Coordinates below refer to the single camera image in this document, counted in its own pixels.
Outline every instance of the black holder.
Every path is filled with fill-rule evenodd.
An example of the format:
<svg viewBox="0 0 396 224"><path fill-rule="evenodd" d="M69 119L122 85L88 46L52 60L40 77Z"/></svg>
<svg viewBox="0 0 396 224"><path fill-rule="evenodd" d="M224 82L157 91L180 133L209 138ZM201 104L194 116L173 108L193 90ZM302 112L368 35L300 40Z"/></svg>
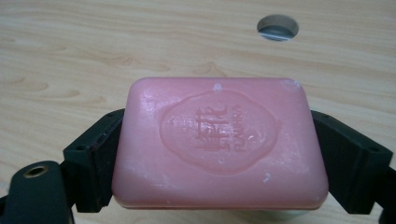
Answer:
<svg viewBox="0 0 396 224"><path fill-rule="evenodd" d="M111 180L124 110L103 116L64 150L64 162L41 161L19 170L0 199L0 223L74 223L71 207L98 213L112 197ZM392 152L328 115L312 111L329 192L349 214L384 209L380 224L396 220Z"/></svg>

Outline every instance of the wood grain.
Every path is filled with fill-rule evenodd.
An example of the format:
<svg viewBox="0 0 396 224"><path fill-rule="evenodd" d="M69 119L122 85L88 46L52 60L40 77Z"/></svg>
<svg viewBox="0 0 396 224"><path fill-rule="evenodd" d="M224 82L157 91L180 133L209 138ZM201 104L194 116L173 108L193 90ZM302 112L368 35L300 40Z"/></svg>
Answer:
<svg viewBox="0 0 396 224"><path fill-rule="evenodd" d="M289 42L257 22L292 16ZM141 77L290 77L313 109L394 148L396 3L393 0L1 1L0 196L23 166L62 150L105 113L123 108ZM396 160L391 166L396 167ZM255 211L126 210L116 203L77 223L376 223L329 195L290 220Z"/></svg>

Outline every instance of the round hole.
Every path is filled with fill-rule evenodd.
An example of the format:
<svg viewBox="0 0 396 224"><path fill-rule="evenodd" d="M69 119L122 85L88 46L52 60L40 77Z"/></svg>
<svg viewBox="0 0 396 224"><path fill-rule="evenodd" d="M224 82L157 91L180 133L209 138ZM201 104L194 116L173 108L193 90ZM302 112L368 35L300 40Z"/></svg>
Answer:
<svg viewBox="0 0 396 224"><path fill-rule="evenodd" d="M48 166L39 165L37 167L28 170L26 173L23 174L23 176L26 178L34 178L43 175L48 170L49 170Z"/></svg>
<svg viewBox="0 0 396 224"><path fill-rule="evenodd" d="M293 39L298 31L298 23L292 17L271 15L262 18L257 23L259 34L269 40L286 41Z"/></svg>

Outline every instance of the pink soap bar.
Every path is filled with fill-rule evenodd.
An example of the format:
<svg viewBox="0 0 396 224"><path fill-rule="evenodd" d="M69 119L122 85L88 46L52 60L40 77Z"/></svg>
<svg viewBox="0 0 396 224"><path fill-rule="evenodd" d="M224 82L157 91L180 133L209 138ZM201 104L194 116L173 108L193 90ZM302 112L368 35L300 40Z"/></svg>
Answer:
<svg viewBox="0 0 396 224"><path fill-rule="evenodd" d="M316 209L327 176L302 86L286 78L143 78L113 177L127 208Z"/></svg>

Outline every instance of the embossed logo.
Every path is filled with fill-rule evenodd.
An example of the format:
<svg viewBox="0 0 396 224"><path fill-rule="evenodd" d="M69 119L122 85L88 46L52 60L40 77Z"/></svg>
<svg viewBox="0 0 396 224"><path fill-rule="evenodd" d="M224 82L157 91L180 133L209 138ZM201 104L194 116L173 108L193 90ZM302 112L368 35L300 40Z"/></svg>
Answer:
<svg viewBox="0 0 396 224"><path fill-rule="evenodd" d="M245 171L276 143L275 118L236 91L212 91L184 99L162 117L165 146L204 172Z"/></svg>

